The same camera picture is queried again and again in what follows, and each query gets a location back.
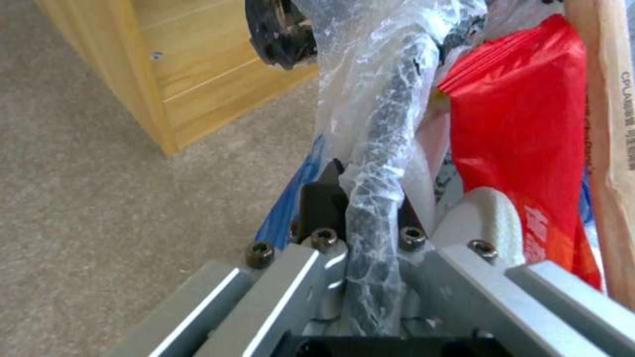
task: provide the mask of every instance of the wooden cabinet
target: wooden cabinet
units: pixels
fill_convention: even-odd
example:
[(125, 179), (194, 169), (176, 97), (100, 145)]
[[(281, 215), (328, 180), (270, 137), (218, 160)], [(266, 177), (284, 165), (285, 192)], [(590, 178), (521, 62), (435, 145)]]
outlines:
[(36, 0), (171, 154), (317, 73), (263, 64), (244, 0)]

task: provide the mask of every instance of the bolt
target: bolt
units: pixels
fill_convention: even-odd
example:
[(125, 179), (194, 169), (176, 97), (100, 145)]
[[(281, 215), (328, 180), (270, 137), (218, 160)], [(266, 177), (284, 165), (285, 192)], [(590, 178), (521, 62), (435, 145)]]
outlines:
[(498, 251), (488, 241), (481, 239), (474, 239), (467, 244), (474, 253), (478, 254), (481, 258), (485, 259), (488, 263), (491, 263), (496, 257), (498, 257)]
[(318, 228), (311, 233), (311, 246), (326, 253), (337, 242), (337, 233), (330, 228)]
[(269, 242), (253, 242), (245, 250), (247, 265), (253, 269), (265, 269), (274, 261), (274, 247)]
[(399, 231), (399, 247), (406, 252), (415, 252), (423, 248), (427, 239), (427, 234), (421, 228), (403, 227)]

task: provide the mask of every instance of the black metal part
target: black metal part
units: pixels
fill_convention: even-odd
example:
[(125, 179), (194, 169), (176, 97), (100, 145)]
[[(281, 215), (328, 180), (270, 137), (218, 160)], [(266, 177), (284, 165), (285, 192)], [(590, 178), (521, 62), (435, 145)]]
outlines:
[(406, 252), (414, 252), (424, 247), (428, 235), (421, 228), (406, 226), (399, 230), (399, 247)]
[[(346, 241), (346, 208), (349, 199), (340, 187), (338, 178), (344, 172), (344, 167), (338, 159), (329, 163), (320, 178), (313, 183), (306, 184), (300, 195), (300, 222), (298, 227), (298, 242), (311, 236), (316, 229), (330, 228), (337, 233), (337, 237)], [(398, 211), (399, 228), (414, 227), (427, 234), (417, 214), (405, 197)]]
[(244, 252), (247, 265), (253, 269), (264, 269), (274, 261), (274, 247), (269, 242), (253, 242)]
[(511, 356), (495, 339), (423, 337), (306, 337), (285, 336), (273, 357), (339, 356)]
[(245, 0), (244, 7), (251, 45), (265, 63), (290, 70), (317, 55), (311, 24), (291, 0)]
[(311, 233), (311, 246), (326, 253), (337, 242), (337, 233), (330, 228), (318, 228)]

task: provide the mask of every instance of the white plastic bag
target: white plastic bag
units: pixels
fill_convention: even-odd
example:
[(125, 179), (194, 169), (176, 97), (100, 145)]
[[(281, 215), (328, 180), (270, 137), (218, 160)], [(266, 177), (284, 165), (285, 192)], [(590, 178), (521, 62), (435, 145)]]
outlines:
[[(312, 22), (321, 69), (316, 131), (322, 164), (338, 158), (349, 194), (344, 316), (351, 333), (398, 332), (397, 211), (406, 169), (428, 175), (414, 134), (439, 65), (439, 47), (483, 0), (296, 0)], [(418, 159), (412, 161), (413, 154)], [(431, 184), (426, 183), (428, 202)], [(412, 190), (413, 194), (425, 190)]]

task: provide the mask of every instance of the screw hole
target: screw hole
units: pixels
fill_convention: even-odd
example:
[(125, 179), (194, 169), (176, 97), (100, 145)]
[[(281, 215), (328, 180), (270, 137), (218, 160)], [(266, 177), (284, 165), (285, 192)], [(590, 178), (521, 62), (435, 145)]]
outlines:
[(409, 229), (406, 231), (406, 234), (412, 238), (419, 238), (421, 237), (421, 232), (417, 229)]
[(333, 235), (331, 234), (330, 231), (324, 230), (324, 231), (319, 231), (317, 233), (317, 236), (320, 238), (325, 238), (325, 239), (329, 239), (331, 238)]
[(152, 52), (152, 54), (150, 55), (150, 58), (151, 58), (153, 61), (160, 60), (160, 59), (161, 59), (161, 57), (163, 57), (163, 52), (161, 52), (161, 51), (154, 51), (154, 52)]
[(252, 250), (254, 253), (264, 253), (268, 250), (269, 248), (267, 247), (266, 244), (264, 243), (258, 243), (256, 245), (253, 246)]

